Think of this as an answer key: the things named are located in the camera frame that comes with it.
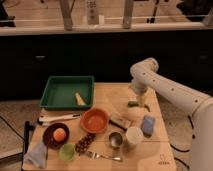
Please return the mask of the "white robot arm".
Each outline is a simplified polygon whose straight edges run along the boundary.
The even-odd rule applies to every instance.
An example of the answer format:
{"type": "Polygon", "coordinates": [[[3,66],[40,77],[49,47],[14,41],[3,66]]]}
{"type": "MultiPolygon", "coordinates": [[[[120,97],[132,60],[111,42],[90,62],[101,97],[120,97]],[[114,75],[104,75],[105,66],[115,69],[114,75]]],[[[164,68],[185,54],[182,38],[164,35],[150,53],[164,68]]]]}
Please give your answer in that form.
{"type": "Polygon", "coordinates": [[[157,74],[158,62],[147,58],[130,68],[131,88],[144,95],[150,87],[194,119],[190,171],[213,171],[213,97],[157,74]]]}

